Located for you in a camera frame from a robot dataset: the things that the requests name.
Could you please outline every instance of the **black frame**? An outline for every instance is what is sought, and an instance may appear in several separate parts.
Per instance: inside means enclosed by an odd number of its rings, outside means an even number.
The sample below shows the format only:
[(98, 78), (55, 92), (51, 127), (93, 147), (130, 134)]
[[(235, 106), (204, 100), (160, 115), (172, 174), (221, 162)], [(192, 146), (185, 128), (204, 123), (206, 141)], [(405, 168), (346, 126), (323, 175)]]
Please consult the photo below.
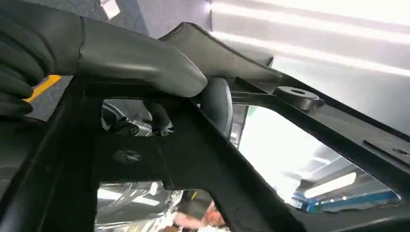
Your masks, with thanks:
[[(310, 113), (240, 78), (234, 85), (248, 91), (233, 91), (234, 104), (278, 112), (397, 192), (400, 205), (338, 214), (310, 214), (287, 207), (190, 99), (161, 93), (136, 80), (76, 76), (47, 122), (42, 141), (2, 199), (0, 230), (93, 231), (102, 181), (162, 180), (167, 189), (204, 189), (235, 232), (354, 231), (409, 221), (409, 165), (364, 143), (371, 138), (408, 144), (408, 136), (307, 86), (305, 90), (326, 103)], [(291, 86), (304, 85), (296, 81)], [(161, 104), (176, 132), (163, 138), (106, 132), (101, 127), (101, 104), (111, 97)], [(113, 153), (125, 149), (143, 159), (117, 163)]]

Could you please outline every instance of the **car window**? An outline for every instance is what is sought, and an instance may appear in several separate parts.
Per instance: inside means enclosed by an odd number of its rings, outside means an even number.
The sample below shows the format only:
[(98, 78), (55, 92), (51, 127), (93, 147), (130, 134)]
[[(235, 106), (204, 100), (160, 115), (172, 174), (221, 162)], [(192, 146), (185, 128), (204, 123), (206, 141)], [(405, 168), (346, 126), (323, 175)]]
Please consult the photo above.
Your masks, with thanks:
[(241, 130), (233, 131), (235, 145), (281, 199), (293, 207), (311, 213), (337, 212), (401, 199), (385, 184), (270, 109), (247, 106), (242, 124)]

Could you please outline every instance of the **bolt hole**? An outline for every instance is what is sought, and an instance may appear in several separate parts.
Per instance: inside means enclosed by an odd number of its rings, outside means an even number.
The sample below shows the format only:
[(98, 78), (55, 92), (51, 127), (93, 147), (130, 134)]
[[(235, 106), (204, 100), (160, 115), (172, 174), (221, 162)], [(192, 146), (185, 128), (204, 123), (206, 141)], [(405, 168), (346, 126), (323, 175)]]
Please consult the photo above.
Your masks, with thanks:
[(294, 92), (294, 93), (298, 93), (298, 94), (306, 94), (306, 93), (304, 93), (300, 90), (297, 90), (297, 89), (292, 89), (291, 91)]
[(402, 149), (398, 149), (398, 148), (393, 148), (393, 151), (397, 152), (398, 154), (404, 155), (404, 156), (410, 155), (407, 151), (403, 151)]

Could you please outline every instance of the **ceiling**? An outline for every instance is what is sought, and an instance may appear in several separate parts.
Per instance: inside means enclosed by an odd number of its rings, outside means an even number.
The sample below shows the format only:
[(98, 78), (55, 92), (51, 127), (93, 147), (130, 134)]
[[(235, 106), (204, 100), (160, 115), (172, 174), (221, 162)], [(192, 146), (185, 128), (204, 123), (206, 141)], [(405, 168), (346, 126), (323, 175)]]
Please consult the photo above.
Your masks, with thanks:
[(405, 1), (212, 0), (213, 35), (410, 134)]

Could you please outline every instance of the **fluorescent light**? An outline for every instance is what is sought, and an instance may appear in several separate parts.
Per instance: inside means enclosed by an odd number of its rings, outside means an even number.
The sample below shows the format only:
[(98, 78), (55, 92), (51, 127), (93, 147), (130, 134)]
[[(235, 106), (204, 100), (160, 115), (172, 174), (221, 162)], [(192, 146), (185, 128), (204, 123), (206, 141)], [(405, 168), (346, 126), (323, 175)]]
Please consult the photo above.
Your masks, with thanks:
[(407, 1), (390, 0), (254, 0), (289, 8), (341, 15), (365, 20), (410, 25)]
[(312, 156), (311, 159), (316, 160), (316, 161), (321, 162), (321, 163), (324, 163), (324, 164), (330, 164), (331, 163), (331, 161), (328, 160), (328, 159), (323, 159), (323, 158), (319, 158), (319, 157), (316, 157), (316, 156)]
[[(97, 192), (97, 197), (99, 199), (107, 199), (107, 200), (117, 200), (122, 196), (121, 193), (116, 193), (116, 192), (111, 192), (105, 189), (99, 189)], [(137, 203), (143, 203), (143, 204), (148, 204), (151, 206), (156, 206), (158, 205), (160, 202), (155, 201), (155, 200), (151, 200), (145, 197), (137, 197), (133, 200), (133, 202), (137, 202)]]
[(160, 203), (159, 201), (151, 200), (151, 199), (148, 199), (148, 198), (145, 198), (145, 197), (137, 197), (133, 200), (133, 202), (148, 204), (148, 205), (151, 205), (151, 206), (156, 206)]
[(263, 41), (254, 38), (238, 36), (227, 34), (224, 32), (214, 31), (211, 32), (212, 36), (221, 39), (221, 40), (229, 40), (232, 42), (237, 42), (241, 44), (249, 44), (256, 47), (263, 47), (271, 50), (280, 51), (286, 54), (292, 54), (300, 57), (307, 57), (312, 59), (323, 60), (327, 62), (347, 65), (351, 67), (356, 67), (360, 69), (367, 69), (373, 71), (379, 71), (383, 73), (391, 73), (397, 74), (402, 76), (410, 76), (410, 71), (405, 69), (400, 69), (393, 66), (388, 66), (380, 63), (375, 63), (372, 61), (356, 59), (351, 57), (339, 56), (331, 53), (316, 51), (309, 48), (304, 47), (297, 47), (289, 44), (277, 43), (272, 41)]
[(115, 0), (102, 0), (101, 7), (107, 15), (108, 20), (114, 18), (119, 13), (121, 13), (121, 10), (119, 9), (117, 2)]
[(157, 190), (158, 190), (158, 183), (152, 182), (151, 188), (149, 189), (148, 193), (151, 194), (152, 196), (155, 196), (157, 194)]
[(349, 36), (371, 38), (375, 40), (389, 41), (400, 44), (410, 44), (410, 35), (408, 34), (365, 28), (351, 24), (330, 22), (327, 20), (302, 17), (296, 14), (294, 15), (265, 10), (254, 10), (224, 3), (212, 4), (212, 12), (249, 17), (273, 23), (322, 30)]
[(305, 197), (312, 198), (318, 195), (331, 192), (336, 189), (340, 189), (342, 187), (348, 186), (353, 184), (354, 180), (356, 179), (356, 173), (350, 173), (344, 175), (342, 177), (336, 178), (319, 186), (313, 187), (311, 189), (306, 190)]
[(121, 197), (121, 193), (111, 192), (105, 189), (99, 189), (97, 192), (97, 197), (99, 199), (117, 200)]

